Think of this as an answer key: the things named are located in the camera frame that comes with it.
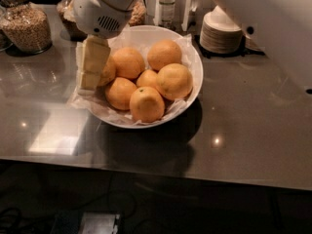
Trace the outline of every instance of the white robotic arm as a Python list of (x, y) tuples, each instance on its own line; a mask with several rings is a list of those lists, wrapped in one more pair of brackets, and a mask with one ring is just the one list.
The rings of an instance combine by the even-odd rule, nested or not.
[[(312, 0), (214, 0), (295, 83), (312, 94)], [(136, 0), (74, 0), (78, 27), (111, 38)]]

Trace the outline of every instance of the bowl of oranges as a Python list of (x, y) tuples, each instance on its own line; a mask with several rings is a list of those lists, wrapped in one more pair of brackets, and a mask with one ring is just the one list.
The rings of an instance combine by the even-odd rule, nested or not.
[(158, 26), (128, 27), (109, 40), (109, 47), (97, 91), (74, 95), (71, 105), (110, 125), (142, 129), (173, 120), (198, 96), (203, 64), (190, 35)]

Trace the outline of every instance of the metal table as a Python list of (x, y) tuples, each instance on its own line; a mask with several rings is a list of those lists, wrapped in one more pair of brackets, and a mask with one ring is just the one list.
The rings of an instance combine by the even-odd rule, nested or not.
[(312, 190), (312, 100), (269, 58), (203, 58), (204, 83), (182, 115), (125, 130), (66, 104), (76, 43), (44, 6), (53, 47), (0, 53), (0, 158), (146, 175)]

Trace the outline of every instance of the black screw hole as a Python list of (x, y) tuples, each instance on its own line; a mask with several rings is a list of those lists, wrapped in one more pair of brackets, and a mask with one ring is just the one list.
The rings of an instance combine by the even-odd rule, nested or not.
[(249, 33), (250, 35), (254, 34), (254, 28), (251, 27), (251, 26), (249, 26), (249, 27), (247, 28), (247, 33)]

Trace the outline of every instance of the orange fruit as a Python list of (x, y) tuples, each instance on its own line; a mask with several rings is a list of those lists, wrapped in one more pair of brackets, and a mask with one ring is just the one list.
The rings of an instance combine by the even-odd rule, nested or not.
[(156, 89), (141, 87), (136, 89), (131, 96), (130, 111), (135, 121), (152, 123), (163, 117), (165, 103)]
[(116, 77), (112, 82), (105, 86), (105, 97), (109, 104), (119, 110), (129, 110), (129, 103), (132, 93), (137, 86), (132, 81)]
[(152, 87), (156, 88), (157, 73), (154, 70), (146, 69), (143, 71), (136, 80), (138, 87)]
[(193, 77), (182, 64), (164, 66), (157, 74), (156, 89), (168, 100), (185, 98), (193, 88)]
[(144, 71), (145, 62), (141, 53), (132, 47), (124, 47), (114, 54), (116, 76), (136, 79)]
[(105, 67), (100, 74), (100, 80), (98, 86), (105, 86), (115, 79), (116, 65), (113, 56), (109, 56)]
[(181, 63), (181, 47), (171, 39), (158, 41), (149, 49), (147, 62), (156, 71), (171, 63)]

